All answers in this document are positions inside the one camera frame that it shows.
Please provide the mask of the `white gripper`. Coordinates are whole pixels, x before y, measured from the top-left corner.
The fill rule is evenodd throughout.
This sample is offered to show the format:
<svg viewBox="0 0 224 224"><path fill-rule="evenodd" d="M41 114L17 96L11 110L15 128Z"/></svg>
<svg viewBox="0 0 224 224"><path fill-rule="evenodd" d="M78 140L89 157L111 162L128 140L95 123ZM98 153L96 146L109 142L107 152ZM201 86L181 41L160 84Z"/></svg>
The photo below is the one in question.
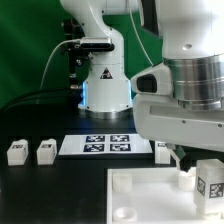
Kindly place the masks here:
<svg viewBox="0 0 224 224"><path fill-rule="evenodd" d="M166 142L180 171L191 157L182 146L224 152L224 111L188 111L167 96L137 94L133 102L136 131L145 139Z"/></svg>

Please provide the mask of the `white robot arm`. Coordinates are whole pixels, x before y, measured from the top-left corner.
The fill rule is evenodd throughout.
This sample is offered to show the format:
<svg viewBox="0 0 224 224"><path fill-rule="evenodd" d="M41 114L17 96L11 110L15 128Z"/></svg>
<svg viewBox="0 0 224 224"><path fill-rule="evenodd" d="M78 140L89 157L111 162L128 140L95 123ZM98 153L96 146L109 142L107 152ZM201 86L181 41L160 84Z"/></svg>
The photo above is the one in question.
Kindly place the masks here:
<svg viewBox="0 0 224 224"><path fill-rule="evenodd" d="M131 113L145 139L224 152L224 0L60 0L84 31L90 54L81 111L99 119ZM124 39L106 15L139 12L160 37L162 62L124 74Z"/></svg>

